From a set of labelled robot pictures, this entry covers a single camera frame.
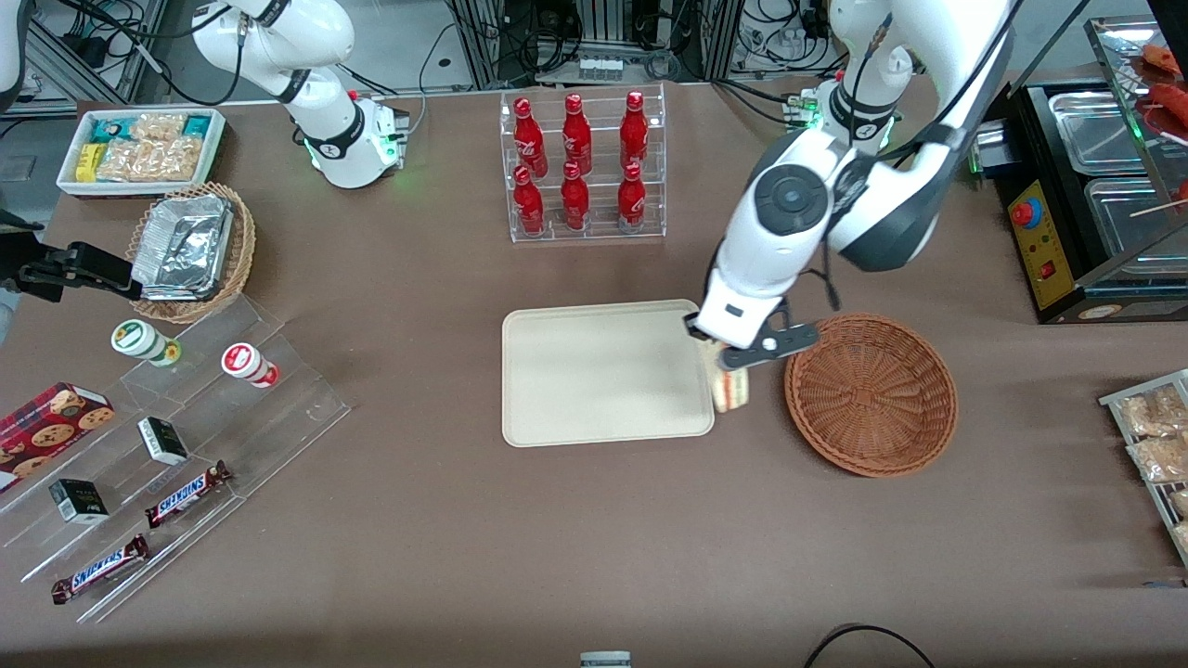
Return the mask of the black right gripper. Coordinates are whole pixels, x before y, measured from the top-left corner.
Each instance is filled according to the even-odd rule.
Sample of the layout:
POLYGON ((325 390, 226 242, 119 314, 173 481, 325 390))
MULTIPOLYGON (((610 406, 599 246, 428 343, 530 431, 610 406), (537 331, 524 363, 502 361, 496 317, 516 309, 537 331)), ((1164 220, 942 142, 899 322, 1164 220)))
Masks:
POLYGON ((91 288, 124 300, 140 300, 143 284, 132 278, 133 266, 122 258, 86 242, 65 248, 43 248, 37 237, 43 223, 29 223, 12 212, 1 212, 1 288, 38 300, 62 300, 67 288, 91 288))

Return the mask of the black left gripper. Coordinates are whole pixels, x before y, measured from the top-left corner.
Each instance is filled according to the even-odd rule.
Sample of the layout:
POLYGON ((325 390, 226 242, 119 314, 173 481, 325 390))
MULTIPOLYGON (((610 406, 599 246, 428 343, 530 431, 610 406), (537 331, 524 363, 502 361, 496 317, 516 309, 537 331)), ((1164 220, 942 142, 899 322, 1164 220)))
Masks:
MULTIPOLYGON (((687 333, 701 341, 718 342, 708 330, 700 327, 700 314, 684 316, 687 333)), ((820 342, 820 330, 814 323, 797 323, 784 329, 773 329, 765 323, 760 327, 756 342, 747 348, 727 346, 718 354, 718 366, 726 371, 750 368, 769 361, 778 361, 813 348, 820 342)))

